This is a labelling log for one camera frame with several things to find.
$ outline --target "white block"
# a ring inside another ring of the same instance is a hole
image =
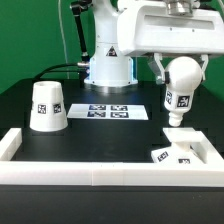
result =
[[[0,184],[91,186],[92,163],[0,162]]]
[[[214,165],[224,165],[224,160],[221,155],[217,152],[215,147],[209,142],[209,140],[205,137],[202,132],[198,132],[201,136],[200,142],[193,142],[191,146],[194,151],[200,156],[206,164],[214,164]]]
[[[162,164],[203,164],[203,161],[199,158],[194,150],[175,150],[173,147],[167,147],[163,149],[154,150],[151,152],[154,163]]]
[[[21,128],[11,128],[0,141],[0,161],[10,161],[21,143]]]
[[[163,128],[170,142],[200,142],[202,136],[193,128]]]

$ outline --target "upside-down cup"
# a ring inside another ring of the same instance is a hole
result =
[[[67,127],[68,122],[61,83],[55,81],[34,83],[32,100],[31,129],[52,132]]]

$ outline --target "black tabletop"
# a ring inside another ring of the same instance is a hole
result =
[[[0,95],[0,135],[20,127],[15,161],[152,162],[150,152],[169,145],[165,87],[139,83],[137,90],[104,94],[61,80],[68,112],[76,104],[144,105],[149,120],[68,119],[62,131],[29,128],[33,80]],[[224,153],[224,103],[200,86],[182,127],[202,131]],[[223,188],[0,186],[0,223],[224,223]]]

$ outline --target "black cable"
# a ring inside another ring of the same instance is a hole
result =
[[[46,72],[45,74],[47,73],[54,73],[54,72],[81,72],[82,70],[53,70],[53,71],[48,71]]]
[[[81,56],[82,61],[85,61],[85,62],[89,61],[89,54],[86,48],[86,42],[85,42],[80,14],[82,12],[87,11],[91,3],[92,3],[91,0],[85,0],[85,1],[75,1],[75,2],[72,2],[70,5],[73,16],[75,17],[75,23],[78,30],[78,37],[79,37],[80,47],[82,51],[82,56]]]
[[[60,64],[60,65],[51,66],[51,67],[45,69],[44,71],[42,71],[41,73],[37,74],[34,77],[34,79],[39,80],[42,75],[44,75],[45,73],[48,73],[48,72],[52,71],[53,69],[56,69],[56,68],[65,68],[65,67],[72,67],[72,66],[78,66],[78,64],[77,63],[68,63],[68,64]]]

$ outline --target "white robot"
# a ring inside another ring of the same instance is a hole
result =
[[[205,80],[209,58],[224,54],[224,24],[219,12],[198,6],[190,0],[118,1],[123,12],[118,19],[118,47],[126,56],[150,58],[157,83],[167,86],[164,104],[173,127],[178,127],[190,110],[194,90]],[[161,64],[163,57],[174,58],[166,69]],[[171,147],[152,151],[154,162],[204,162],[192,149],[200,142],[193,128],[165,128],[164,133]]]
[[[85,87],[105,93],[121,93],[137,86],[133,59],[118,49],[118,12],[110,0],[82,0],[71,4],[76,18],[91,7],[95,20],[95,54],[89,60],[89,76]]]

